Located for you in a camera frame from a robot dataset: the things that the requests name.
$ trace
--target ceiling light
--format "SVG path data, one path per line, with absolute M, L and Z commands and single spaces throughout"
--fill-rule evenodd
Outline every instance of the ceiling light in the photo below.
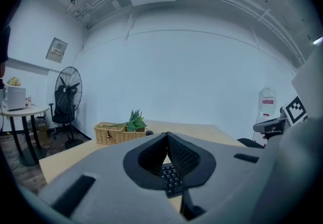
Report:
M 317 40 L 315 40 L 314 42 L 313 42 L 313 44 L 317 44 L 317 45 L 319 45 L 319 44 L 321 44 L 321 42 L 323 41 L 323 36 L 322 37 L 320 37 L 320 38 L 318 38 Z

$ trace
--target keyboard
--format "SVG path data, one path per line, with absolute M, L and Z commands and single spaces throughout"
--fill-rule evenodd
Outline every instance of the keyboard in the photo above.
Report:
M 173 164 L 163 164 L 160 177 L 166 182 L 168 189 L 166 194 L 169 198 L 180 195 L 183 192 L 183 182 L 178 176 Z

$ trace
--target black fan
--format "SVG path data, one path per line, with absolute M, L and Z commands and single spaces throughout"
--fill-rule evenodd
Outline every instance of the black fan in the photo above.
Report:
M 52 114 L 52 103 L 50 105 L 52 121 L 63 124 L 56 134 L 64 131 L 65 124 L 70 125 L 72 138 L 65 143 L 66 149 L 83 143 L 82 140 L 74 139 L 72 121 L 75 118 L 75 110 L 78 108 L 82 98 L 82 80 L 79 72 L 74 67 L 67 67 L 61 71 L 55 85 L 55 114 Z

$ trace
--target wicker basket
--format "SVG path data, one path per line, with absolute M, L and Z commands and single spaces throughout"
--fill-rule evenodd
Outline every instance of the wicker basket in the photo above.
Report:
M 111 126 L 112 123 L 101 122 L 94 126 L 96 142 L 101 144 L 117 144 L 146 136 L 145 128 L 135 132 L 127 132 L 125 126 Z

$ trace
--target round table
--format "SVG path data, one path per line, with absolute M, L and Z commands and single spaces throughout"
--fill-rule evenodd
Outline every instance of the round table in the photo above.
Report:
M 5 117 L 10 118 L 10 125 L 11 125 L 11 129 L 12 129 L 12 134 L 14 136 L 16 147 L 19 152 L 20 163 L 24 166 L 33 166 L 33 165 L 39 164 L 38 160 L 45 158 L 47 151 L 46 151 L 46 149 L 44 149 L 40 146 L 40 143 L 38 140 L 38 135 L 37 135 L 37 130 L 36 130 L 36 125 L 35 125 L 34 115 L 46 112 L 48 110 L 48 106 L 33 105 L 33 106 L 28 106 L 26 108 L 19 109 L 19 110 L 7 110 L 5 107 L 2 107 L 2 109 L 3 109 L 3 112 L 2 112 L 2 114 L 0 112 L 0 115 L 4 115 Z M 34 133 L 34 139 L 36 142 L 36 146 L 33 146 L 31 144 L 26 116 L 30 116 L 31 126 L 32 126 L 32 131 Z M 25 139 L 26 139 L 26 142 L 28 145 L 28 148 L 26 148 L 24 150 L 21 149 L 18 138 L 17 138 L 14 117 L 21 117 L 21 119 L 22 119 L 22 125 L 24 127 Z

